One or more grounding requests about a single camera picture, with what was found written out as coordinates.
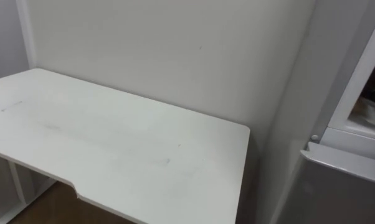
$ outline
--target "scuff mark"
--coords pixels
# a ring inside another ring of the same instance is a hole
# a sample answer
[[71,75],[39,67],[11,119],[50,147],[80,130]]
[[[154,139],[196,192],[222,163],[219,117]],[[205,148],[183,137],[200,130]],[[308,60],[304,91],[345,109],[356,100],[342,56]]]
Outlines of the scuff mark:
[[53,124],[44,124],[44,127],[54,131],[60,131],[61,128]]
[[9,108],[11,108],[11,107],[13,107],[13,106],[17,106],[17,105],[21,104],[22,102],[23,102],[23,101],[18,101],[17,103],[14,103],[14,104],[8,106],[7,108],[3,108],[3,109],[1,109],[1,111],[2,111],[2,112],[5,112],[7,109],[9,109]]

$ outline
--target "white appliance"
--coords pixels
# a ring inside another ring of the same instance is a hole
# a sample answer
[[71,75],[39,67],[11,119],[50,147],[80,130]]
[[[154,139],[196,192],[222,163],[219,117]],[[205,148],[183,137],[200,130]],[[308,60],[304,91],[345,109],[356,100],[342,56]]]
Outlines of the white appliance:
[[317,1],[251,223],[375,223],[375,121],[355,106],[374,67],[375,1]]

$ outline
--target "freezer door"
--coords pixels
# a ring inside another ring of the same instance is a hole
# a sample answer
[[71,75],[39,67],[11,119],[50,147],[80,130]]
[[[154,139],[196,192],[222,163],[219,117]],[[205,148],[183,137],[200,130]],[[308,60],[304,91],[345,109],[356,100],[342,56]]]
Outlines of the freezer door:
[[375,160],[309,143],[271,223],[375,224]]

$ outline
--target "white desk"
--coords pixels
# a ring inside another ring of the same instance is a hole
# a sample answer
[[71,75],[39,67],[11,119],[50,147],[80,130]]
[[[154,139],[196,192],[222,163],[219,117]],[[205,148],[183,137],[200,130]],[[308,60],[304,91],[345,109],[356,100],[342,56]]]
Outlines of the white desk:
[[41,69],[0,79],[0,156],[136,223],[233,224],[249,133]]

